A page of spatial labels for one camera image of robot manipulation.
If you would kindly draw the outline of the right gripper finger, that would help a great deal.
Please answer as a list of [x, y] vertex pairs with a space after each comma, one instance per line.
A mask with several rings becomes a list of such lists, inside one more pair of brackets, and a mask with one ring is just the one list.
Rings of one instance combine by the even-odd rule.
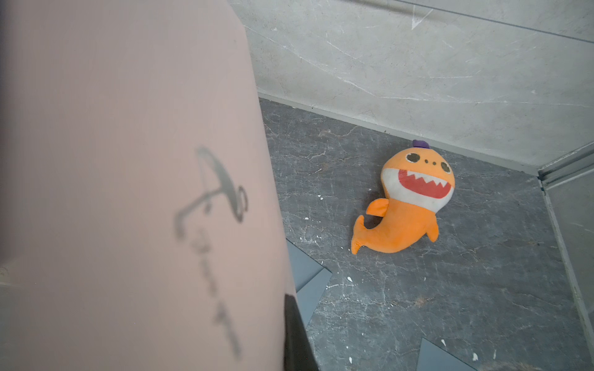
[[285, 295], [284, 371], [319, 371], [295, 296]]

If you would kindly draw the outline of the grey envelope front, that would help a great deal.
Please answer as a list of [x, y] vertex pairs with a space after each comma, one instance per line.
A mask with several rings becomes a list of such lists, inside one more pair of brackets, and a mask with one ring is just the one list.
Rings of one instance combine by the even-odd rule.
[[417, 371], [476, 371], [439, 346], [423, 338], [419, 349]]

